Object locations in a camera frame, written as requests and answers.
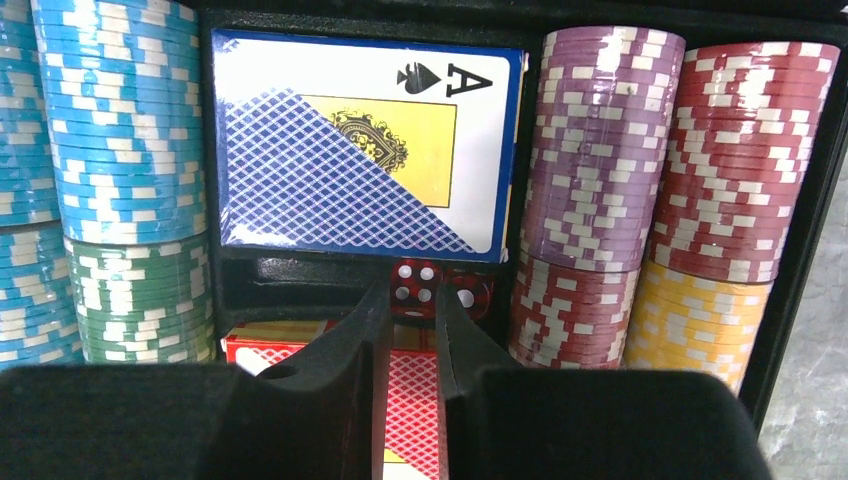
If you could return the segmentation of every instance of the yellow poker chip stack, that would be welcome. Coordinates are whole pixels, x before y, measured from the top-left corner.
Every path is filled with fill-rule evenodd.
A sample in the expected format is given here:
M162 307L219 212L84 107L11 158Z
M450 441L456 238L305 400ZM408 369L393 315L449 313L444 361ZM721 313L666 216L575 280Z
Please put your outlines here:
M771 287L707 280L646 260L625 364L709 372L738 392Z

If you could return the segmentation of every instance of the spade symbol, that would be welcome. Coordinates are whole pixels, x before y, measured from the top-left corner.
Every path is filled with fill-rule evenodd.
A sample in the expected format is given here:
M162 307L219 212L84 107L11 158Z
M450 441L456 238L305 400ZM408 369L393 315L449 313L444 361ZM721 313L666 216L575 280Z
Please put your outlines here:
M411 95L417 95L441 81L429 68L418 62L406 64L406 73L398 70L398 85L406 82L404 88Z

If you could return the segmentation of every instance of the green poker chip stack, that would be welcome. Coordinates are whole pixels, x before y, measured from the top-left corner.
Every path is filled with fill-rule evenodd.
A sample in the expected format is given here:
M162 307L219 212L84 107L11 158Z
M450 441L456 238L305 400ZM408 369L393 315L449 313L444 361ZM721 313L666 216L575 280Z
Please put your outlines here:
M64 239L90 363L207 362L215 358L205 235L157 245Z

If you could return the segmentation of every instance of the poker set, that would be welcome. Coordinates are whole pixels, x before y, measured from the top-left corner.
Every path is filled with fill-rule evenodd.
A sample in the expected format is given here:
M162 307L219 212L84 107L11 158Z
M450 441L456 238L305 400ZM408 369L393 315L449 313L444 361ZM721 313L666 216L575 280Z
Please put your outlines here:
M841 26L189 3L0 2L0 368L267 367L385 279L412 336L450 284L526 367L708 372L761 420L845 150Z

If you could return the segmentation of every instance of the purple poker chip stack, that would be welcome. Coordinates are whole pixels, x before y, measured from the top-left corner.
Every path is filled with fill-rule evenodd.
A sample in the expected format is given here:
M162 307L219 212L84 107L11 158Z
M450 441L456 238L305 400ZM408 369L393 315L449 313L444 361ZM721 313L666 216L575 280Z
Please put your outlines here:
M545 38L522 249L591 272L641 264L685 50L677 35L578 27Z

